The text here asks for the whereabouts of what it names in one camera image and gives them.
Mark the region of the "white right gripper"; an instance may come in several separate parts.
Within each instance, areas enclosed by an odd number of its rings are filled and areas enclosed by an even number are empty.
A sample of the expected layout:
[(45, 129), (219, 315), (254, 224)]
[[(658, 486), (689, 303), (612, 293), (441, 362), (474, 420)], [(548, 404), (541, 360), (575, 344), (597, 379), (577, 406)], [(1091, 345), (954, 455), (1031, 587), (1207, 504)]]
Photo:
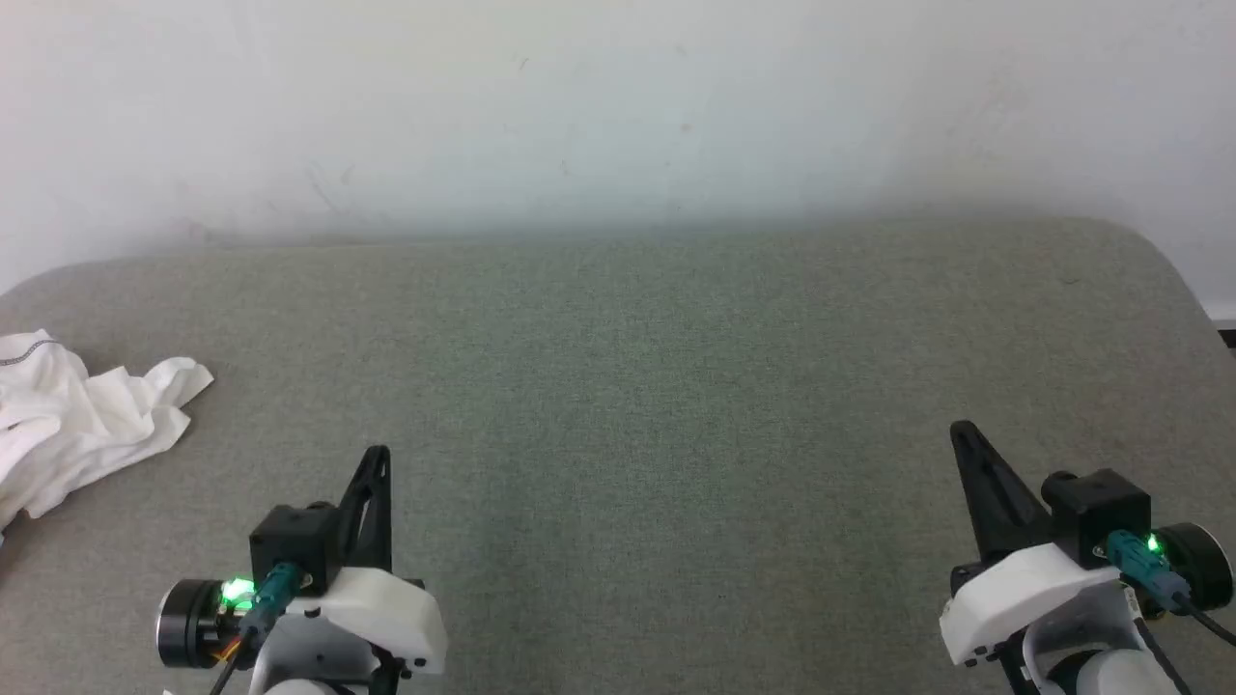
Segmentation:
[(1082, 669), (1128, 668), (1128, 602), (1117, 568), (1082, 568), (1049, 542), (1048, 510), (975, 423), (957, 420), (949, 434), (976, 554), (993, 565), (941, 611), (950, 662), (981, 662), (1009, 647), (1018, 669), (1048, 669), (1056, 653), (1073, 658), (1098, 644)]

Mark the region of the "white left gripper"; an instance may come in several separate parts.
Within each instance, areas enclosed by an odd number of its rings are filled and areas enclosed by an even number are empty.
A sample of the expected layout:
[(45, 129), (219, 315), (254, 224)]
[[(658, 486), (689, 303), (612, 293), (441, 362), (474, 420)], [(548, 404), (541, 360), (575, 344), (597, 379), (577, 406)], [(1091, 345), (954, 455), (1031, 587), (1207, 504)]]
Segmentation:
[(392, 570), (391, 450), (366, 449), (336, 514), (344, 568), (323, 597), (295, 599), (278, 620), (279, 676), (371, 676), (375, 649), (414, 674), (446, 672), (449, 637), (436, 599)]

